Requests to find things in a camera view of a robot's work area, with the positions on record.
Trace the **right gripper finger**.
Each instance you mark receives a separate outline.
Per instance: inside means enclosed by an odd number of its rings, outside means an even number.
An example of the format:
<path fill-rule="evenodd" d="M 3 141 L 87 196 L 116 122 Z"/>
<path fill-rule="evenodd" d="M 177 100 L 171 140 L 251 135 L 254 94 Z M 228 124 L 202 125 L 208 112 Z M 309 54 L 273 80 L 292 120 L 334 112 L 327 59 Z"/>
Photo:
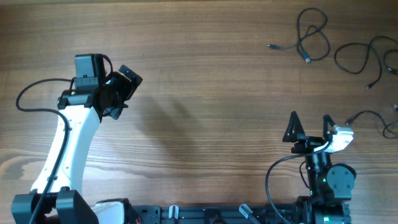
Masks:
<path fill-rule="evenodd" d="M 323 138 L 329 140 L 329 127 L 333 127 L 335 122 L 329 114 L 323 116 Z"/>
<path fill-rule="evenodd" d="M 305 139 L 305 131 L 300 122 L 296 111 L 291 112 L 289 123 L 285 134 L 282 138 L 283 142 L 298 142 Z"/>

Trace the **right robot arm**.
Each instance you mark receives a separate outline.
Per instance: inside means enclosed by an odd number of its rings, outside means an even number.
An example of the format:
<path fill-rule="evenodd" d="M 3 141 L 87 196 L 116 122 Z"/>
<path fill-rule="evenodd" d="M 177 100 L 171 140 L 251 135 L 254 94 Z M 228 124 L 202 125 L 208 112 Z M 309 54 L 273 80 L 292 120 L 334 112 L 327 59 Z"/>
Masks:
<path fill-rule="evenodd" d="M 283 142 L 294 146 L 291 153 L 304 158 L 310 195 L 299 196 L 294 203 L 291 223 L 351 223 L 349 208 L 356 171 L 349 165 L 331 162 L 333 153 L 344 150 L 354 132 L 338 126 L 329 115 L 323 117 L 323 136 L 307 136 L 298 114 L 290 114 Z"/>

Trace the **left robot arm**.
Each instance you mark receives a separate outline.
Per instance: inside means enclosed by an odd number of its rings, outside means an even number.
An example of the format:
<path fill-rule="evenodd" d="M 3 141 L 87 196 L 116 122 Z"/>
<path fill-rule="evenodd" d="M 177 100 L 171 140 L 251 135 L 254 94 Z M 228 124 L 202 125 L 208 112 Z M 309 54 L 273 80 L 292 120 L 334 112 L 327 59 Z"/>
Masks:
<path fill-rule="evenodd" d="M 92 139 L 104 117 L 117 120 L 142 77 L 125 65 L 105 69 L 103 54 L 75 56 L 76 76 L 57 100 L 58 126 L 45 165 L 28 194 L 14 197 L 16 223 L 142 223 L 126 198 L 91 207 L 82 180 Z"/>

